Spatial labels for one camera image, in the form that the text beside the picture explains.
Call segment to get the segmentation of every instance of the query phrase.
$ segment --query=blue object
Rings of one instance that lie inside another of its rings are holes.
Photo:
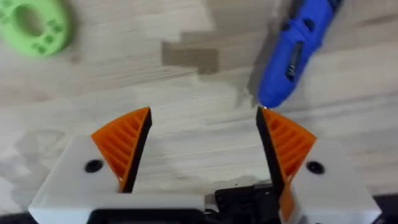
[[[294,1],[259,86],[260,104],[275,108],[293,92],[312,53],[322,45],[341,1]]]

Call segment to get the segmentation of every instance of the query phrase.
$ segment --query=wood grain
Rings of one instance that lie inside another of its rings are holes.
[[[0,42],[0,212],[26,209],[66,143],[142,106],[135,190],[211,193],[269,178],[256,92],[282,0],[71,0],[54,57]],[[347,0],[278,112],[342,143],[372,193],[398,191],[398,2]]]

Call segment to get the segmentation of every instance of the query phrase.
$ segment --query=green donut toy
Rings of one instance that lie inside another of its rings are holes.
[[[36,15],[40,30],[29,25],[26,14]],[[65,47],[70,23],[58,0],[0,0],[0,31],[23,54],[44,57]]]

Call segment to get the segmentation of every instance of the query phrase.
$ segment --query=green rubber ring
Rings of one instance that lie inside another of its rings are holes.
[[[34,34],[21,23],[21,12],[34,12],[42,31]],[[67,13],[58,0],[0,0],[0,31],[23,54],[43,57],[62,50],[70,34]]]

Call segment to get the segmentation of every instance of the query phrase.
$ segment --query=orange gripper pad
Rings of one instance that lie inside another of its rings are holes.
[[[262,108],[262,113],[266,119],[280,169],[285,178],[292,179],[317,137],[295,122],[271,110]]]
[[[150,108],[146,107],[115,119],[91,135],[118,178],[120,192],[132,191],[151,125]]]
[[[280,211],[287,222],[295,207],[290,183],[317,138],[295,122],[265,108],[259,108],[257,127],[279,197]]]

